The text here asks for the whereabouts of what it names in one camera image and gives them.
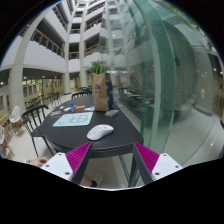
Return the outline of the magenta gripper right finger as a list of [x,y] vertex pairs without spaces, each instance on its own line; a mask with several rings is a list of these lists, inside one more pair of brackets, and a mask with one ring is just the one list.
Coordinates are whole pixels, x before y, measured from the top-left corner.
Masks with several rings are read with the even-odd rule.
[[182,169],[167,153],[157,154],[137,142],[133,144],[133,154],[145,185]]

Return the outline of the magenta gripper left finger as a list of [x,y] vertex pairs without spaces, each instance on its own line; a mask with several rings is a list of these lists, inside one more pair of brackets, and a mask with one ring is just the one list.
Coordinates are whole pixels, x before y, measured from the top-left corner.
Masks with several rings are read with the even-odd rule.
[[85,143],[68,153],[59,152],[48,160],[42,169],[75,184],[80,184],[84,176],[92,143]]

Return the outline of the person's hand lower left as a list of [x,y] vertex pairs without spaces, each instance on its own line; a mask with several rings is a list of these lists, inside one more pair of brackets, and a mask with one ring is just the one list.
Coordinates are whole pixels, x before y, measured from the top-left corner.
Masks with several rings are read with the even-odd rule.
[[41,167],[43,164],[47,162],[47,159],[44,157],[39,157],[30,161],[30,164],[36,167]]

